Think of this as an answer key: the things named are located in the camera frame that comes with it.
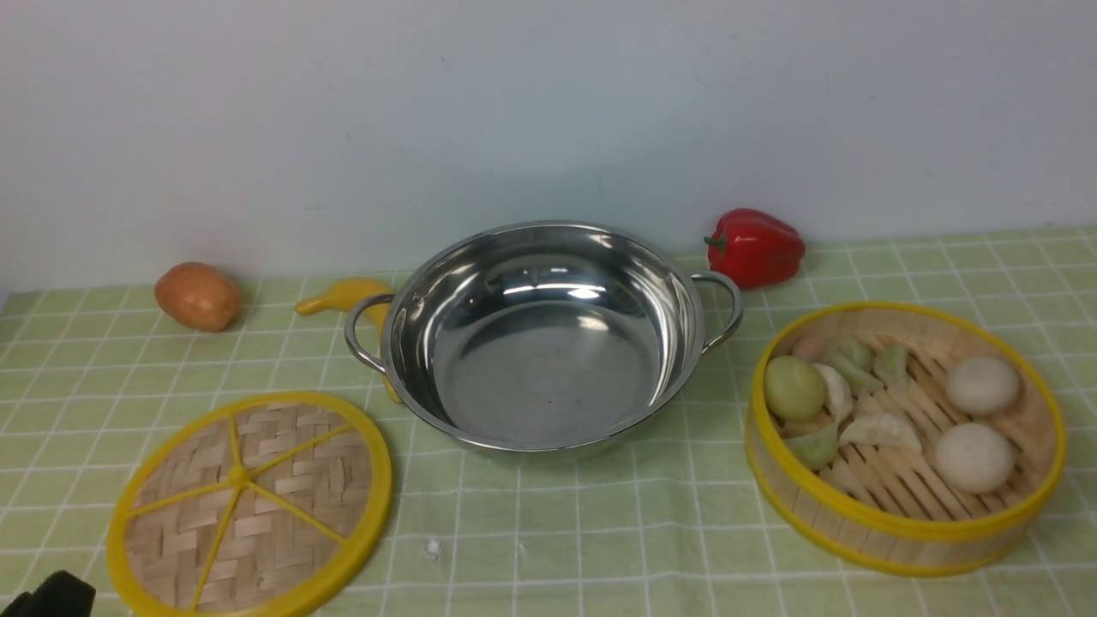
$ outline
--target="red bell pepper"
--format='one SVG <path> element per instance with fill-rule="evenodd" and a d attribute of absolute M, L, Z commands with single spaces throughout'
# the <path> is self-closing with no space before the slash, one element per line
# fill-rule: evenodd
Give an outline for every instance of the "red bell pepper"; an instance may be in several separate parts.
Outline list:
<path fill-rule="evenodd" d="M 740 207 L 720 217 L 705 236 L 709 267 L 727 274 L 740 289 L 791 279 L 804 258 L 804 240 L 785 223 L 757 210 Z"/>

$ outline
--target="bamboo steamer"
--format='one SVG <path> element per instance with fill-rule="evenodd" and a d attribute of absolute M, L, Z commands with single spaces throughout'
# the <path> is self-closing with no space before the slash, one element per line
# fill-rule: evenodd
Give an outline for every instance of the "bamboo steamer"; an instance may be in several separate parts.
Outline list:
<path fill-rule="evenodd" d="M 909 389 L 859 397 L 841 428 L 863 413 L 905 416 L 918 433 L 923 455 L 847 445 L 818 473 L 794 458 L 782 438 L 814 427 L 785 425 L 769 413 L 762 373 L 770 358 L 787 355 L 808 335 L 852 335 L 877 351 L 892 341 L 911 349 Z M 984 355 L 1013 364 L 1022 389 L 1010 408 L 973 420 L 949 403 L 946 375 L 960 360 Z M 816 426 L 832 422 L 825 413 L 822 416 Z M 992 494 L 951 489 L 934 469 L 938 438 L 966 422 L 992 426 L 1015 451 L 1014 473 Z M 823 549 L 891 574 L 948 576 L 1000 558 L 1021 538 L 1062 475 L 1066 430 L 1043 380 L 1002 340 L 930 308 L 867 302 L 807 315 L 767 347 L 751 384 L 746 449 L 762 494 L 793 528 Z"/>
<path fill-rule="evenodd" d="M 377 427 L 318 392 L 245 399 L 196 419 L 129 480 L 106 536 L 140 617 L 298 617 L 362 568 L 392 501 Z"/>

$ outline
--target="black object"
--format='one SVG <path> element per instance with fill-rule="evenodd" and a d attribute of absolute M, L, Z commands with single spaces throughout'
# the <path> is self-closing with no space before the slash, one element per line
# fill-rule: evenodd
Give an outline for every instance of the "black object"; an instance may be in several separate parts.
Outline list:
<path fill-rule="evenodd" d="M 0 617 L 90 617 L 95 587 L 64 570 L 54 572 L 34 592 L 23 592 Z"/>

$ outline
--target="pot handle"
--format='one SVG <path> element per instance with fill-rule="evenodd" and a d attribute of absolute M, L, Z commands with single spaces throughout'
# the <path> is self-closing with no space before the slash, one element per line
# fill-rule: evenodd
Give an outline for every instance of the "pot handle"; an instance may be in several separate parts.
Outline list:
<path fill-rule="evenodd" d="M 347 313 L 347 324 L 343 326 L 343 338 L 347 339 L 347 347 L 350 347 L 350 352 L 354 355 L 355 358 L 363 364 L 370 367 L 371 369 L 377 371 L 381 374 L 385 374 L 385 364 L 380 358 L 370 354 L 362 347 L 362 344 L 358 341 L 358 333 L 354 332 L 354 327 L 358 325 L 358 318 L 362 316 L 370 306 L 377 304 L 388 304 L 395 298 L 391 293 L 378 293 L 377 295 L 371 295 L 365 300 L 359 302 L 354 305 L 350 313 Z"/>
<path fill-rule="evenodd" d="M 732 318 L 723 329 L 716 333 L 716 336 L 706 340 L 704 347 L 701 347 L 701 354 L 708 354 L 713 347 L 727 340 L 728 337 L 735 334 L 739 324 L 743 323 L 743 292 L 739 291 L 739 285 L 720 272 L 694 272 L 689 278 L 691 281 L 716 283 L 727 290 L 727 293 L 732 294 Z"/>

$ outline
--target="pot rim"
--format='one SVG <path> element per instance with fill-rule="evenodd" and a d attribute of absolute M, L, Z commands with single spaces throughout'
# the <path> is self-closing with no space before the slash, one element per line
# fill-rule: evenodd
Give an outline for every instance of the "pot rim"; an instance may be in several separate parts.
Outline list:
<path fill-rule="evenodd" d="M 400 375 L 398 371 L 396 371 L 396 368 L 392 361 L 392 354 L 389 352 L 389 345 L 393 333 L 393 321 L 395 318 L 394 315 L 396 314 L 396 312 L 393 311 L 392 307 L 399 306 L 404 302 L 404 300 L 408 296 L 408 294 L 412 293 L 419 287 L 418 283 L 421 282 L 422 276 L 428 270 L 437 266 L 439 262 L 441 262 L 443 259 L 445 259 L 449 255 L 456 251 L 457 249 L 465 247 L 470 244 L 473 244 L 477 240 L 480 240 L 483 238 L 504 233 L 516 232 L 519 229 L 538 228 L 538 227 L 569 227 L 569 228 L 589 229 L 591 232 L 601 232 L 613 236 L 619 236 L 631 243 L 634 243 L 643 247 L 653 256 L 655 256 L 659 261 L 661 261 L 667 266 L 667 269 L 670 272 L 674 272 L 674 274 L 678 277 L 679 281 L 682 283 L 682 287 L 686 289 L 686 292 L 689 294 L 690 302 L 693 305 L 692 306 L 693 321 L 697 324 L 697 326 L 693 328 L 693 337 L 692 340 L 690 340 L 688 352 L 685 354 L 683 356 L 682 370 L 678 374 L 678 377 L 674 381 L 669 382 L 663 389 L 663 392 L 660 392 L 659 395 L 647 405 L 647 408 L 645 410 L 644 413 L 636 414 L 635 416 L 630 416 L 629 418 L 606 428 L 601 435 L 581 441 L 575 441 L 575 442 L 545 441 L 545 442 L 534 442 L 534 444 L 514 444 L 512 441 L 504 441 L 499 439 L 483 437 L 473 433 L 462 430 L 451 424 L 446 424 L 441 419 L 439 419 L 433 414 L 431 414 L 427 408 L 425 408 L 416 401 L 415 396 L 412 396 L 411 392 L 405 385 L 404 378 Z M 438 430 L 441 430 L 442 433 L 445 433 L 446 435 L 465 444 L 470 444 L 472 446 L 478 446 L 482 448 L 487 448 L 489 450 L 500 450 L 508 452 L 544 452 L 544 451 L 572 450 L 572 449 L 583 448 L 585 446 L 591 446 L 593 444 L 598 444 L 601 441 L 606 441 L 608 439 L 619 436 L 620 434 L 629 430 L 630 428 L 633 428 L 636 425 L 642 424 L 644 420 L 654 416 L 656 412 L 666 406 L 666 404 L 670 401 L 670 399 L 672 399 L 676 394 L 678 394 L 678 392 L 682 389 L 682 386 L 686 384 L 689 378 L 693 374 L 693 371 L 697 369 L 698 362 L 701 360 L 701 352 L 702 348 L 704 347 L 704 343 L 705 343 L 704 307 L 701 304 L 701 294 L 698 292 L 694 282 L 690 279 L 690 274 L 687 273 L 674 259 L 669 258 L 660 249 L 653 247 L 647 242 L 610 225 L 600 225 L 585 221 L 566 220 L 566 218 L 550 218 L 541 221 L 527 221 L 522 223 L 512 223 L 508 225 L 500 225 L 498 227 L 493 227 L 490 229 L 486 229 L 484 232 L 479 232 L 477 234 L 467 236 L 464 239 L 457 240 L 451 244 L 450 246 L 443 248 L 442 250 L 436 253 L 430 259 L 428 259 L 426 262 L 419 266 L 419 268 L 417 268 L 415 272 L 412 272 L 412 274 L 408 278 L 408 280 L 404 282 L 403 285 L 400 285 L 399 290 L 396 290 L 394 292 L 393 300 L 389 303 L 389 311 L 385 314 L 384 327 L 382 328 L 381 332 L 381 339 L 378 346 L 381 352 L 380 354 L 381 361 L 385 366 L 385 373 L 386 377 L 388 378 L 389 383 L 393 385 L 393 389 L 396 390 L 397 394 L 399 394 L 400 400 L 404 402 L 404 405 L 407 406 L 409 410 L 411 410 L 411 413 L 414 413 L 419 419 L 426 422 L 427 424 L 431 425 Z"/>

